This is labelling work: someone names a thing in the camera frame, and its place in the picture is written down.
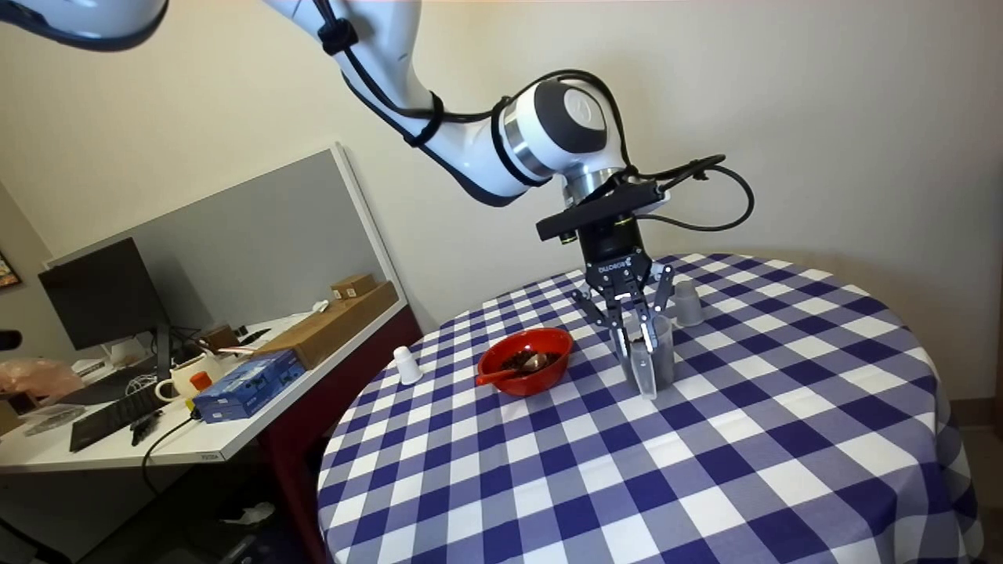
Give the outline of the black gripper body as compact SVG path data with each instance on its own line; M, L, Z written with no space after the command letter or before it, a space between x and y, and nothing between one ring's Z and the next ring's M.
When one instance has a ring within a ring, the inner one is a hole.
M652 258L644 246L636 223L589 225L581 232L586 258L586 285L609 309L628 309L644 299Z

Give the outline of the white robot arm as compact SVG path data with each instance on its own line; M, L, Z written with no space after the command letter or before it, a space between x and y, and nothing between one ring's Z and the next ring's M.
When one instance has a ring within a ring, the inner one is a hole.
M425 0L0 0L2 177L51 246L76 249L351 142L395 270L425 324L571 259L530 208L648 175L616 86L549 70L485 86L497 55L446 17L435 90Z

